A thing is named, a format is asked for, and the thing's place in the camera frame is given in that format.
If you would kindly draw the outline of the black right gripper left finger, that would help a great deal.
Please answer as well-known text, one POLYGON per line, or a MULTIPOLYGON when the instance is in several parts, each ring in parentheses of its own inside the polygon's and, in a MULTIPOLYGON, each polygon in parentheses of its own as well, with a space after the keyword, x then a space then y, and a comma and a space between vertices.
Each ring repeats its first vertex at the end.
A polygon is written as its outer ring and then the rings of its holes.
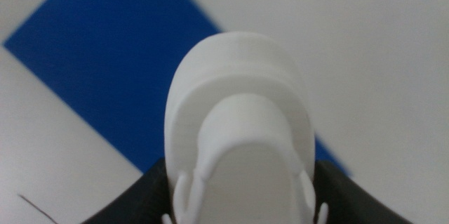
POLYGON ((158 224, 164 214, 171 212, 166 162, 160 158, 125 192, 83 224, 158 224))

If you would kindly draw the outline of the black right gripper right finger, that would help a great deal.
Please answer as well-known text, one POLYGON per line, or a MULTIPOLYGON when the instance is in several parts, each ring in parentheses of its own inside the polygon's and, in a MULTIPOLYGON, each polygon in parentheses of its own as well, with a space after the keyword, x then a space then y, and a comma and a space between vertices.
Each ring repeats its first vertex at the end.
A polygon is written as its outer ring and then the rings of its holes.
POLYGON ((314 167, 316 213, 314 222, 410 224, 346 176, 332 162, 318 160, 314 167))

